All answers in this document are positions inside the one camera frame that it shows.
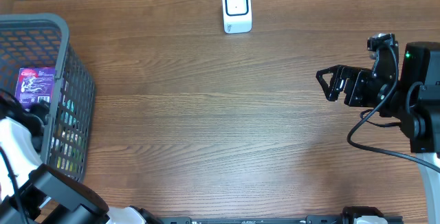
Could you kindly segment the purple pad package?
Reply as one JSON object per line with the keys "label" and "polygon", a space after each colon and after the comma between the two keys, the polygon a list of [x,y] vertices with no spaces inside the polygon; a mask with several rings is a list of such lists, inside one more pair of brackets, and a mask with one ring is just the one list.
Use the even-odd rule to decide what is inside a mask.
{"label": "purple pad package", "polygon": [[53,67],[20,68],[15,98],[24,109],[40,101],[50,103],[56,70]]}

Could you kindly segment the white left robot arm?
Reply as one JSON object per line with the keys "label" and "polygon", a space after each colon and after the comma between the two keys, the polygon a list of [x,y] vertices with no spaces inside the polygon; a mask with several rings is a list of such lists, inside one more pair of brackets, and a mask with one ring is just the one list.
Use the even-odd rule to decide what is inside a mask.
{"label": "white left robot arm", "polygon": [[55,200],[44,223],[160,224],[144,208],[110,208],[93,190],[41,161],[36,150],[48,109],[42,102],[27,111],[1,90],[1,222],[35,223],[45,202]]}

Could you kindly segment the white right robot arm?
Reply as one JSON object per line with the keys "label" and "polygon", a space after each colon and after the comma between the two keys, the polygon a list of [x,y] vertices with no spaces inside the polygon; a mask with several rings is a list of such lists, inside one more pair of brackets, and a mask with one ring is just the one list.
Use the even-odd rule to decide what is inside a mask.
{"label": "white right robot arm", "polygon": [[[419,166],[426,195],[429,223],[439,222],[439,44],[411,42],[404,59],[393,34],[379,34],[367,40],[374,64],[371,69],[335,65],[316,73],[325,97],[335,102],[345,93],[344,103],[362,107],[360,121],[350,130],[347,142],[353,147],[415,162]],[[361,145],[353,134],[371,116],[394,117],[409,139],[410,155]]]}

